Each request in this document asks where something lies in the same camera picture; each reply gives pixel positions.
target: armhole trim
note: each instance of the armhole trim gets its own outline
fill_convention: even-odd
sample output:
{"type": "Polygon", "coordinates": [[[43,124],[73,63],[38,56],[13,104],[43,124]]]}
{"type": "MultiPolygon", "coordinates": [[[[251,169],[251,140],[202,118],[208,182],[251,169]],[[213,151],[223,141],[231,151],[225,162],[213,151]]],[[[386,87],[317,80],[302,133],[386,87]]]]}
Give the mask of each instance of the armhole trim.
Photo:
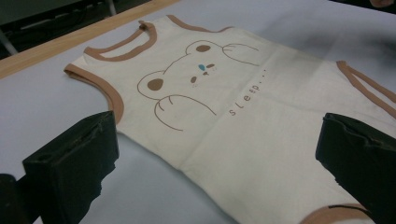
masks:
{"type": "Polygon", "coordinates": [[[358,91],[360,91],[364,96],[366,96],[369,100],[371,100],[374,104],[378,105],[379,107],[383,108],[387,113],[389,113],[392,117],[396,119],[396,109],[392,107],[391,105],[387,104],[383,100],[381,100],[379,97],[377,97],[375,94],[367,90],[361,82],[357,79],[360,78],[367,84],[369,84],[371,87],[376,89],[377,91],[381,92],[389,98],[393,103],[396,103],[396,94],[385,87],[379,85],[376,83],[374,80],[370,79],[363,73],[355,70],[354,68],[351,68],[347,65],[346,62],[341,61],[337,62],[337,66],[340,69],[340,71],[346,76],[346,78],[349,80],[349,82],[354,86],[358,91]]]}
{"type": "Polygon", "coordinates": [[[66,66],[64,71],[71,78],[90,84],[101,91],[107,99],[108,109],[114,111],[116,123],[120,122],[124,111],[124,103],[116,89],[114,89],[104,79],[71,63],[66,66]]]}
{"type": "Polygon", "coordinates": [[[309,214],[300,224],[331,224],[349,219],[371,219],[364,213],[365,208],[358,203],[325,206],[309,214]]]}
{"type": "Polygon", "coordinates": [[[228,26],[225,27],[224,29],[221,29],[219,31],[209,31],[203,27],[200,26],[192,26],[192,25],[188,25],[187,23],[185,23],[184,21],[181,21],[179,18],[177,18],[174,15],[167,15],[167,17],[169,18],[169,20],[171,20],[174,24],[180,26],[181,28],[184,28],[186,30],[191,30],[191,31],[199,31],[199,32],[207,32],[207,33],[221,33],[227,29],[233,28],[232,26],[228,26]]]}
{"type": "Polygon", "coordinates": [[[122,40],[120,43],[117,43],[113,46],[110,46],[105,49],[94,49],[87,47],[84,50],[84,53],[90,55],[94,59],[100,60],[100,61],[105,61],[105,62],[121,62],[125,61],[128,59],[131,59],[135,57],[136,55],[140,54],[141,52],[145,51],[146,49],[151,48],[155,42],[157,41],[157,31],[155,29],[155,26],[152,23],[149,22],[143,22],[140,21],[140,26],[139,29],[136,30],[132,35],[130,35],[128,38],[122,40]],[[104,57],[101,54],[110,52],[111,50],[118,49],[128,43],[131,43],[135,39],[137,39],[140,35],[143,33],[148,32],[148,41],[144,43],[143,45],[137,46],[136,48],[130,50],[129,52],[115,56],[115,57],[104,57]]]}

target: bear print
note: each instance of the bear print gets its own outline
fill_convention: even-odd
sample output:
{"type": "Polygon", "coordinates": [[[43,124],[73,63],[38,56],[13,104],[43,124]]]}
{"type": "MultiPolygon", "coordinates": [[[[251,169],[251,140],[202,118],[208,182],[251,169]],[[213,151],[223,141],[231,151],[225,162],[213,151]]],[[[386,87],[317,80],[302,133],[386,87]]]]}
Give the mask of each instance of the bear print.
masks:
{"type": "Polygon", "coordinates": [[[157,101],[157,119],[177,131],[193,128],[197,122],[213,122],[230,92],[249,80],[248,68],[262,62],[258,49],[243,44],[222,47],[200,40],[188,45],[185,52],[137,84],[142,95],[157,101]]]}

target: garment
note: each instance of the garment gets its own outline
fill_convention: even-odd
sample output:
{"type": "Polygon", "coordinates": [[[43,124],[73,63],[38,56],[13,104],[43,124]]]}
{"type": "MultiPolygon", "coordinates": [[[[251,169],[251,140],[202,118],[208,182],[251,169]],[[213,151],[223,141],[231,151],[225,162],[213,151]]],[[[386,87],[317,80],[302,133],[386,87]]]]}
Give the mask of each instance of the garment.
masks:
{"type": "Polygon", "coordinates": [[[381,100],[396,102],[393,92],[376,86],[387,97],[375,98],[360,86],[371,80],[345,62],[242,29],[209,32],[175,16],[140,23],[65,68],[105,94],[120,133],[241,223],[297,223],[322,206],[356,203],[315,160],[322,118],[342,114],[394,137],[396,110],[381,100]]]}

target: wooden table edge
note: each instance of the wooden table edge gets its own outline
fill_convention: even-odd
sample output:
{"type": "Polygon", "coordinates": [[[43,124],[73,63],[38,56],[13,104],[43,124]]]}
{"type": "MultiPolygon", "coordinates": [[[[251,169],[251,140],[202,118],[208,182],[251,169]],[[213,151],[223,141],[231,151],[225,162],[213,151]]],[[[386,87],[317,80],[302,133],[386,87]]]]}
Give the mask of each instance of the wooden table edge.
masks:
{"type": "Polygon", "coordinates": [[[45,61],[78,44],[114,30],[129,21],[134,21],[149,13],[168,7],[178,1],[179,0],[151,0],[143,5],[121,12],[116,16],[106,18],[70,34],[63,35],[42,45],[0,60],[0,79],[17,73],[36,63],[45,61]]]}

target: white table surface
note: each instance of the white table surface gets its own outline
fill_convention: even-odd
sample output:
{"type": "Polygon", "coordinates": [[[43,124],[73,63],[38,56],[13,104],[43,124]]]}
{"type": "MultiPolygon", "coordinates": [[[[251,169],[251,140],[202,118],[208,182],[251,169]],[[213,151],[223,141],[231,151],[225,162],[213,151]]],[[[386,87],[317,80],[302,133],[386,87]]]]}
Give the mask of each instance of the white table surface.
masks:
{"type": "MultiPolygon", "coordinates": [[[[140,20],[167,14],[214,31],[243,28],[325,60],[345,60],[396,92],[395,15],[326,0],[181,0],[140,20]]],[[[137,27],[131,21],[0,79],[0,173],[21,178],[23,159],[79,120],[107,110],[97,89],[63,69],[86,47],[107,47],[137,27]]],[[[235,223],[182,173],[120,134],[119,145],[116,170],[81,223],[235,223]]]]}

